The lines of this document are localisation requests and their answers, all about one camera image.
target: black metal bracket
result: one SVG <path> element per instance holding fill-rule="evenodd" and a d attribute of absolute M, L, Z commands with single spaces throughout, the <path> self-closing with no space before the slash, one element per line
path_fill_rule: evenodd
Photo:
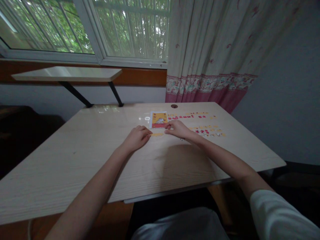
<path fill-rule="evenodd" d="M 109 86 L 110 86 L 110 88 L 111 88 L 114 96 L 116 97 L 116 99 L 117 99 L 117 101 L 118 101 L 118 103 L 119 103 L 119 107 L 123 107 L 123 103 L 121 102 L 121 99 L 120 99 L 120 97 L 119 97 L 119 95 L 118 95 L 118 92 L 117 92 L 117 90 L 116 90 L 113 82 L 108 82 L 108 84 L 109 84 Z"/>
<path fill-rule="evenodd" d="M 91 108 L 93 106 L 84 96 L 82 96 L 69 82 L 66 81 L 59 81 L 59 83 L 64 86 L 69 92 L 71 92 L 76 98 L 78 98 L 83 104 L 87 106 L 87 108 Z M 113 82 L 108 82 L 114 96 L 116 97 L 119 107 L 123 107 L 123 103 L 118 95 L 118 92 L 113 84 Z"/>
<path fill-rule="evenodd" d="M 91 108 L 93 106 L 84 96 L 82 96 L 69 82 L 59 81 L 59 83 L 64 86 L 69 92 L 71 92 L 76 98 L 78 98 L 83 104 L 87 106 L 87 108 Z"/>

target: curtain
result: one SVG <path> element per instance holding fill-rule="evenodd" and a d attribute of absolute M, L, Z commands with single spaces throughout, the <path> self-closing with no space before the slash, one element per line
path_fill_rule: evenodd
<path fill-rule="evenodd" d="M 298 0 L 174 1 L 166 102 L 216 102 L 231 113 L 297 21 Z"/>

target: white wall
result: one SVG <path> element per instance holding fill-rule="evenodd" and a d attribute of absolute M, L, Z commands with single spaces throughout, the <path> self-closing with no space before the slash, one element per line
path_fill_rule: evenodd
<path fill-rule="evenodd" d="M 320 165 L 320 2 L 232 115 L 286 161 Z"/>
<path fill-rule="evenodd" d="M 110 87 L 76 87 L 91 103 L 117 103 Z M 116 86 L 123 103 L 161 103 L 165 87 Z M 32 86 L 0 84 L 1 105 L 26 105 L 39 114 L 59 115 L 68 121 L 84 104 L 62 86 Z"/>

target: window frame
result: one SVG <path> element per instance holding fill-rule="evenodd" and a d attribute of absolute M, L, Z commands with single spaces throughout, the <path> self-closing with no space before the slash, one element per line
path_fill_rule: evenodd
<path fill-rule="evenodd" d="M 88 63 L 100 66 L 132 67 L 149 69 L 167 69 L 167 61 L 142 58 L 125 58 L 108 56 L 100 36 L 99 28 L 94 19 L 95 9 L 92 9 L 90 0 L 73 0 L 84 30 L 89 38 L 94 54 L 51 52 L 41 50 L 11 49 L 0 38 L 0 54 L 6 60 L 59 62 L 59 63 Z"/>

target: yellow card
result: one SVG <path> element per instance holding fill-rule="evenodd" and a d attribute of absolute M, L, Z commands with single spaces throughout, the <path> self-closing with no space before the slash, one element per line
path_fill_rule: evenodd
<path fill-rule="evenodd" d="M 163 128 L 168 122 L 167 112 L 151 112 L 150 128 Z"/>

